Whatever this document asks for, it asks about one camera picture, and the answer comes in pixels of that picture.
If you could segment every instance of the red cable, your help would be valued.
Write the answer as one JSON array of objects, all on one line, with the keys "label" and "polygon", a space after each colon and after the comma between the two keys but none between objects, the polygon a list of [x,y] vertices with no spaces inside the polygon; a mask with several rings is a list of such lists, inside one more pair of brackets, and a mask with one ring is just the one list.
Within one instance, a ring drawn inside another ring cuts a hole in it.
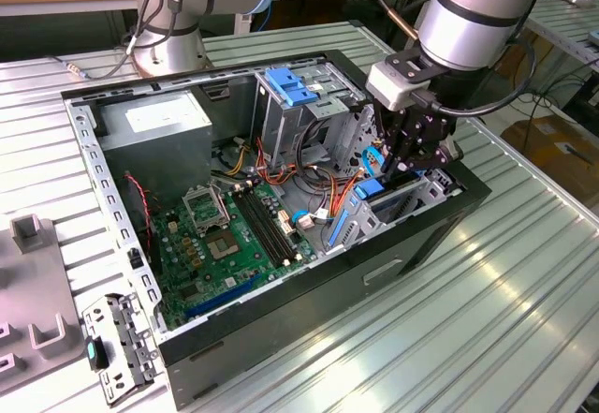
[{"label": "red cable", "polygon": [[135,177],[133,177],[130,174],[126,174],[124,177],[129,182],[131,182],[131,183],[133,183],[135,185],[135,187],[139,191],[139,195],[141,196],[141,201],[143,202],[143,213],[146,216],[146,232],[148,234],[148,252],[150,252],[150,234],[151,234],[151,229],[150,229],[150,210],[148,208],[148,200],[146,199],[146,195],[145,195],[145,193],[143,191],[143,188],[141,188],[141,185],[139,184],[138,181],[136,181]]}]

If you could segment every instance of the expansion slot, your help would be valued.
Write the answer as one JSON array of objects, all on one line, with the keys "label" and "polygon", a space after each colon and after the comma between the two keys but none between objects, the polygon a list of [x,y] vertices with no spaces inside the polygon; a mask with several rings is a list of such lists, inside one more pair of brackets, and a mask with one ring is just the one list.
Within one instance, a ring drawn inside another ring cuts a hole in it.
[{"label": "expansion slot", "polygon": [[247,221],[250,229],[268,254],[275,268],[287,266],[296,253],[289,245],[281,229],[270,218],[256,194],[246,189],[232,194],[235,205]]},{"label": "expansion slot", "polygon": [[213,297],[212,299],[203,302],[199,305],[196,305],[192,308],[188,308],[185,310],[185,316],[187,319],[190,317],[196,317],[198,315],[202,315],[224,303],[234,300],[235,298],[239,298],[242,294],[245,294],[252,290],[254,287],[254,283],[259,281],[262,277],[262,274],[255,275],[250,280],[245,281],[241,285],[230,289],[218,296]]}]

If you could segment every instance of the blue drive bay latch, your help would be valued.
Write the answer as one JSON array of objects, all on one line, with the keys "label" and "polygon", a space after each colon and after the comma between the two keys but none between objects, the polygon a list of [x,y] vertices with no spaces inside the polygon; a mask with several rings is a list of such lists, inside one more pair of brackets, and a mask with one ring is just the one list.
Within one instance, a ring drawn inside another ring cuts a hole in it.
[{"label": "blue drive bay latch", "polygon": [[311,92],[289,68],[267,69],[266,79],[289,106],[300,106],[316,101],[318,95]]}]

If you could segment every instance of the metal case frame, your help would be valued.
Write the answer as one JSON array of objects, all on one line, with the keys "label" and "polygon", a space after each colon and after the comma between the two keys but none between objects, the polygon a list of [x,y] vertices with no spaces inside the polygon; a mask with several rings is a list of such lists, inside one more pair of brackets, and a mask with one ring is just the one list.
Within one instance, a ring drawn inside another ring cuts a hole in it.
[{"label": "metal case frame", "polygon": [[124,275],[151,321],[177,408],[250,369],[413,270],[490,193],[465,166],[453,162],[445,171],[459,181],[463,188],[459,195],[395,227],[382,229],[368,241],[347,251],[339,249],[329,256],[326,264],[308,265],[301,273],[290,274],[258,296],[221,308],[218,314],[207,316],[201,323],[193,321],[174,332],[158,332],[166,330],[161,317],[155,314],[161,299],[160,291],[143,255],[141,262],[137,260],[135,265],[129,262],[127,253],[141,246],[91,130],[91,109],[96,102],[108,97],[111,101],[131,99],[160,90],[182,89],[203,81],[219,81],[278,63],[293,66],[313,59],[331,62],[364,90],[366,76],[341,52],[331,51],[63,94],[95,193],[115,237],[117,253],[123,259]]}]

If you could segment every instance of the cardboard box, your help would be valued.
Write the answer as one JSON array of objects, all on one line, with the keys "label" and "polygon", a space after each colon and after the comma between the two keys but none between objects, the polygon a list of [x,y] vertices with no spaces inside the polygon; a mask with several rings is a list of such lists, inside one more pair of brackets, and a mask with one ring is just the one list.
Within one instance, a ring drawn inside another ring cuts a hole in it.
[{"label": "cardboard box", "polygon": [[[514,123],[502,139],[520,151],[527,123]],[[599,146],[562,117],[533,120],[524,156],[588,208],[599,203]]]}]

